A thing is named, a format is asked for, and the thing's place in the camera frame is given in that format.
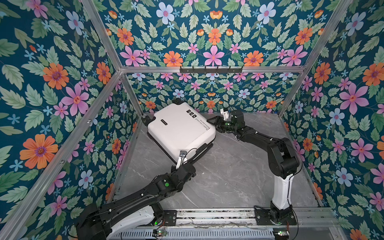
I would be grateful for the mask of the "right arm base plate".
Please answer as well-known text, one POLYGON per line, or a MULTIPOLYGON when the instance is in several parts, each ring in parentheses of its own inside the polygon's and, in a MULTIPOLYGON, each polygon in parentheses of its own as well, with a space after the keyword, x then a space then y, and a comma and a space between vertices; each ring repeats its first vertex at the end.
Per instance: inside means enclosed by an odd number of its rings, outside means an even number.
POLYGON ((292 206, 284 210, 278 210, 254 206, 255 219, 258 226, 296 226, 298 224, 296 214, 292 206))

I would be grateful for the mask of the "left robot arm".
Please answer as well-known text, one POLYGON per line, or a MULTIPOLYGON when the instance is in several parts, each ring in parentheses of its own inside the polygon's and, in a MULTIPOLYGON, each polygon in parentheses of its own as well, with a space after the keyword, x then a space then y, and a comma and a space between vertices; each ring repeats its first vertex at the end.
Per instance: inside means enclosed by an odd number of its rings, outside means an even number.
POLYGON ((184 164, 170 174, 156 176, 143 189, 109 204, 90 204, 75 224, 79 240, 109 240, 125 230, 154 226, 165 216, 160 201, 182 191, 196 175, 195 167, 184 164))

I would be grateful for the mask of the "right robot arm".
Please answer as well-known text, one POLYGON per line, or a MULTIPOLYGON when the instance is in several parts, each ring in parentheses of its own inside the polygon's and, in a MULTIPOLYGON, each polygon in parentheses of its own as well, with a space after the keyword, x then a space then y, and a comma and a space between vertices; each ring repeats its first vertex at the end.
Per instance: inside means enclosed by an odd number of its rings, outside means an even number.
POLYGON ((228 112, 221 109, 221 114, 207 120, 220 133, 234 134, 238 141, 252 144, 267 153, 268 166, 274 175, 274 195, 270 209, 256 207, 270 219, 272 224, 280 225, 295 219, 291 204, 294 176, 298 173, 300 158, 288 138, 274 138, 265 135, 245 123, 243 112, 228 112))

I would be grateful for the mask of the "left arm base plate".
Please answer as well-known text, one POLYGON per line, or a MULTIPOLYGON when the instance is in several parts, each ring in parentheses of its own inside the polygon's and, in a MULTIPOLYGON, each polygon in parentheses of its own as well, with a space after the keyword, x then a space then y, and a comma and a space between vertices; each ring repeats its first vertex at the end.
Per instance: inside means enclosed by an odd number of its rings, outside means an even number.
POLYGON ((177 221, 177 210, 160 210, 157 212, 154 212, 154 220, 153 225, 154 226, 175 226, 177 221))

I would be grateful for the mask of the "white hard-shell suitcase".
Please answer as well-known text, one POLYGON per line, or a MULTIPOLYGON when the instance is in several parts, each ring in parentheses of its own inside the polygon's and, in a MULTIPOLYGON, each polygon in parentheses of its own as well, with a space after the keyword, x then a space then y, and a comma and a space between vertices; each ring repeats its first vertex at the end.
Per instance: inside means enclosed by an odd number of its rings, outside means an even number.
POLYGON ((175 99, 153 117, 142 117, 148 136, 175 164, 180 151, 187 151, 188 161, 195 163, 214 145, 216 129, 188 103, 175 99))

